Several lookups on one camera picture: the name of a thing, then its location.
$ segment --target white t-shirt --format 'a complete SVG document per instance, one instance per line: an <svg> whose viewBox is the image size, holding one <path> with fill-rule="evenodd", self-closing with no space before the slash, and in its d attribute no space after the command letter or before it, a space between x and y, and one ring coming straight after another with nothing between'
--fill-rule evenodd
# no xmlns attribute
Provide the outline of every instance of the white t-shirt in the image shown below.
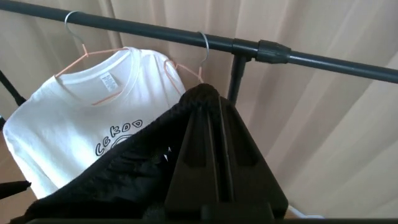
<svg viewBox="0 0 398 224"><path fill-rule="evenodd" d="M152 50L116 52L93 68L50 78L14 112L4 137L37 198L69 183L178 102L165 60ZM167 70L183 93L177 72L169 64Z"/></svg>

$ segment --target black graphic print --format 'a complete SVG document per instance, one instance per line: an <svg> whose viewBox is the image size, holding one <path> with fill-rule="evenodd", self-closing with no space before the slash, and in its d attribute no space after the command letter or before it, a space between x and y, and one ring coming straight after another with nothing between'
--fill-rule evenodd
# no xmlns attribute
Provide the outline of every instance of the black graphic print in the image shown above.
<svg viewBox="0 0 398 224"><path fill-rule="evenodd" d="M120 128L119 126L110 127L109 133L111 137L106 136L101 143L98 143L96 145L95 154L97 156L102 156L106 151L112 149L115 145L123 142L128 137L132 136L132 134L123 134L121 136L118 136L120 133L125 133L126 131L129 131L131 129L131 126L134 126L135 128L140 128L142 126L142 120L138 119L137 121L134 121L132 123L126 123L122 126L122 128Z"/></svg>

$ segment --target wooden floor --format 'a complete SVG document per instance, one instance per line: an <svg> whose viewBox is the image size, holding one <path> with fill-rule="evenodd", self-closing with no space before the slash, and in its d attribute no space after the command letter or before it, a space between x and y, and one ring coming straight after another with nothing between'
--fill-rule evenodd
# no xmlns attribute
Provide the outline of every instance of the wooden floor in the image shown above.
<svg viewBox="0 0 398 224"><path fill-rule="evenodd" d="M9 153L2 132L0 132L0 183L25 180L22 172ZM27 207L36 200L31 189L0 200L0 224L21 216Z"/></svg>

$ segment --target beige curtain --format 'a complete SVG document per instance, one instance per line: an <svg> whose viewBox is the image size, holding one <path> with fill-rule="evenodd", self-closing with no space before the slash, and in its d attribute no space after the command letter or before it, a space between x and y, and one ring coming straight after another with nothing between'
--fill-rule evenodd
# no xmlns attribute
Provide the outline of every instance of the beige curtain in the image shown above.
<svg viewBox="0 0 398 224"><path fill-rule="evenodd" d="M398 69L398 1L26 0ZM90 51L154 49L197 68L205 50L70 25ZM29 97L81 55L61 22L0 11L0 69ZM77 67L90 67L91 58ZM210 52L205 81L228 91L232 56ZM181 73L189 88L197 81ZM397 217L398 85L298 65L250 62L238 110L290 203L326 217ZM16 109L0 87L0 114Z"/></svg>

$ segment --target hanger hook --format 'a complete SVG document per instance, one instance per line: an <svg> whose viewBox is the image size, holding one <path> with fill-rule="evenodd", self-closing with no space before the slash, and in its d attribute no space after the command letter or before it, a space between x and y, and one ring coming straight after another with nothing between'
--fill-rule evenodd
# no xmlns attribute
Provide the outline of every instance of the hanger hook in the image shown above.
<svg viewBox="0 0 398 224"><path fill-rule="evenodd" d="M199 31L199 33L203 36L206 42L206 57L200 62L200 66L202 67L203 63L206 62L207 57L209 57L209 41L207 40L206 34L204 34L202 31Z"/></svg>
<svg viewBox="0 0 398 224"><path fill-rule="evenodd" d="M70 35L76 37L76 38L81 42L81 44L84 45L85 43L83 42L83 39L82 39L81 37L79 37L77 34L73 33L73 32L69 29L69 27L68 27L68 18L69 18L70 15L72 15L72 13L75 13L75 12L79 12L79 11L72 11L72 12L69 12L69 13L67 14L67 16L65 16L65 20L64 20L63 23L65 24L65 28L67 29L68 33L69 33Z"/></svg>

